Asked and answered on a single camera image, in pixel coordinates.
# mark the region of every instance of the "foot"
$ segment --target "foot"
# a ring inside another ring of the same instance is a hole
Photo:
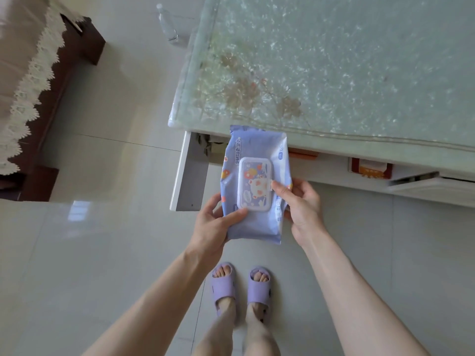
[[[268,282],[269,277],[267,277],[267,275],[264,273],[256,272],[253,280],[257,282]],[[247,305],[247,311],[252,311],[262,323],[264,323],[264,315],[267,312],[267,308],[267,305],[264,305],[260,302],[251,302],[249,305]]]
[[[231,273],[231,268],[228,265],[224,265],[224,267],[219,266],[216,269],[216,272],[213,274],[213,277],[224,277]],[[233,297],[223,297],[217,301],[217,306],[221,310],[221,312],[226,311],[230,307],[235,306],[235,300]]]

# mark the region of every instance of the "white tile floor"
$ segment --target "white tile floor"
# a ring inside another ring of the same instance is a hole
[[[66,0],[109,42],[83,65],[44,149],[60,169],[50,203],[0,200],[0,355],[77,355],[187,244],[195,213],[168,210],[182,140],[167,117],[184,57],[153,17],[158,2],[196,17],[202,0]],[[205,197],[219,189],[210,167]],[[377,292],[434,355],[473,355],[475,210],[316,185],[327,226]],[[274,274],[271,329],[283,355],[340,355],[305,255],[239,240],[223,259]],[[189,355],[215,318],[205,281],[169,349]],[[240,355],[242,322],[234,333]]]

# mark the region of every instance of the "left hand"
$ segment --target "left hand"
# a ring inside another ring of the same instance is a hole
[[[238,209],[226,216],[223,216],[222,207],[213,212],[220,200],[221,194],[215,194],[198,213],[195,230],[187,247],[189,251],[198,253],[210,271],[223,254],[228,228],[247,216],[246,208]]]

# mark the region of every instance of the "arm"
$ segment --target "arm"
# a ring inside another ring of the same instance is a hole
[[[221,208],[213,212],[220,199],[216,194],[206,203],[186,250],[84,356],[165,354],[205,276],[221,258],[228,227],[247,215],[247,209],[225,217]]]
[[[275,181],[272,187],[289,204],[285,216],[312,265],[345,355],[428,355],[326,231],[312,186],[295,179],[292,191]]]

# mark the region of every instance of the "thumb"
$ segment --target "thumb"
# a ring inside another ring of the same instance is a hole
[[[290,207],[292,207],[292,204],[295,204],[297,202],[297,199],[299,197],[295,196],[292,191],[290,191],[287,187],[282,185],[280,182],[273,180],[271,183],[272,190],[275,191],[277,196],[282,197],[287,203],[289,204]]]
[[[221,222],[224,224],[224,226],[230,227],[234,225],[235,223],[238,223],[244,220],[246,216],[247,216],[247,209],[240,208],[239,210],[236,210],[234,212],[231,212],[229,215],[224,216]]]

